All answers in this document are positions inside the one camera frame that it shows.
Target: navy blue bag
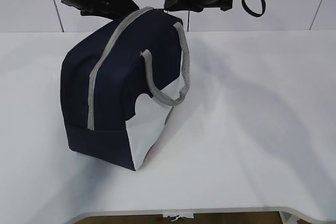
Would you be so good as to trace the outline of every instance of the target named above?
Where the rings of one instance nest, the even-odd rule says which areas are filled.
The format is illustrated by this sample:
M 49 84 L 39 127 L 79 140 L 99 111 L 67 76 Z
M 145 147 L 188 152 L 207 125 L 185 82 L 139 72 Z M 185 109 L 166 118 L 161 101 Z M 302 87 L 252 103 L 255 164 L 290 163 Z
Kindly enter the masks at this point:
M 146 7 L 112 21 L 69 51 L 62 64 L 70 149 L 139 169 L 189 86 L 179 18 Z

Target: gray zipper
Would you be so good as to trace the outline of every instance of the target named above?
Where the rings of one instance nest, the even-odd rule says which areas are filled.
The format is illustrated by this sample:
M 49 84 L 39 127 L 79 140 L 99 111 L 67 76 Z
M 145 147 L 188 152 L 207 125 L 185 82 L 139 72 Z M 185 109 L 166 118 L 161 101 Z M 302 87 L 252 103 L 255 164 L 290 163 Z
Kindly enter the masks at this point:
M 113 32 L 111 38 L 109 39 L 109 42 L 106 44 L 105 49 L 97 62 L 97 64 L 94 66 L 90 73 L 90 79 L 89 79 L 89 94 L 88 94 L 88 105 L 89 105 L 89 113 L 88 113 L 88 129 L 94 130 L 95 129 L 95 117 L 94 117 L 94 108 L 93 108 L 93 95 L 94 95 L 94 88 L 96 84 L 96 77 L 99 68 L 105 61 L 106 57 L 109 55 L 111 49 L 113 48 L 114 44 L 116 43 L 119 36 L 122 34 L 122 32 L 137 18 L 139 18 L 142 14 L 148 12 L 149 10 L 152 10 L 152 7 L 145 7 L 143 9 L 137 10 L 133 13 L 131 13 L 129 16 L 127 16 L 115 29 Z

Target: white wall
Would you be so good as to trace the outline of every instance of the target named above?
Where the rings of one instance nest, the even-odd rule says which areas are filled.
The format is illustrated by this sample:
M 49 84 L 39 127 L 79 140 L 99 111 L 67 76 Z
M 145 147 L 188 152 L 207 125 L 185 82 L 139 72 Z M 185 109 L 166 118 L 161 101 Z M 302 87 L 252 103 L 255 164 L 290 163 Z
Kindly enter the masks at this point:
M 164 0 L 134 0 L 140 7 L 162 8 Z M 296 30 L 309 29 L 321 0 L 266 0 L 267 11 L 262 18 L 249 16 L 234 0 L 234 8 L 227 12 L 206 9 L 190 12 L 189 31 L 218 30 Z M 249 6 L 260 10 L 260 0 L 247 0 Z M 65 31 L 94 31 L 108 19 L 81 17 L 79 11 L 56 1 Z M 313 29 L 336 29 L 334 13 L 336 1 L 323 0 Z M 188 23 L 188 12 L 172 13 Z M 61 31 L 53 0 L 0 0 L 0 32 Z
M 53 0 L 0 0 L 0 32 L 61 31 Z
M 323 0 L 312 26 L 314 30 L 336 29 L 336 0 Z
M 190 13 L 189 31 L 230 30 L 305 30 L 309 29 L 321 0 L 266 0 L 263 17 L 254 18 L 234 0 L 234 8 L 222 12 L 219 8 Z M 247 0 L 252 10 L 260 12 L 260 0 Z

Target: black strap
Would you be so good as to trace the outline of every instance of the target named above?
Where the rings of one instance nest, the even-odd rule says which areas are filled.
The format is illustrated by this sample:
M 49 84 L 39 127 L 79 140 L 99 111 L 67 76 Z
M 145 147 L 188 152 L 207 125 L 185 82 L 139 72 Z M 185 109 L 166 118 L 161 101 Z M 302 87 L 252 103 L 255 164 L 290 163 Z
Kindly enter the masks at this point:
M 262 10 L 261 13 L 255 13 L 250 8 L 248 8 L 245 0 L 241 0 L 241 4 L 242 4 L 244 10 L 248 14 L 250 14 L 250 15 L 252 15 L 254 17 L 257 17 L 257 18 L 261 17 L 265 13 L 265 11 L 266 11 L 266 1 L 265 0 L 261 0 L 261 8 L 262 8 L 261 9 Z

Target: insulated bag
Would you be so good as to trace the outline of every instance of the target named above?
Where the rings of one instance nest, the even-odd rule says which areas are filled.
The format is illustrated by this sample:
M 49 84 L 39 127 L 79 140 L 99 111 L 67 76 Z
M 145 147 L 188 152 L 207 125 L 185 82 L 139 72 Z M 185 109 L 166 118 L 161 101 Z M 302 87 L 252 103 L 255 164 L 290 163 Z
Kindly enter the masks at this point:
M 66 55 L 61 107 L 71 150 L 137 170 L 189 90 L 182 21 L 146 7 Z

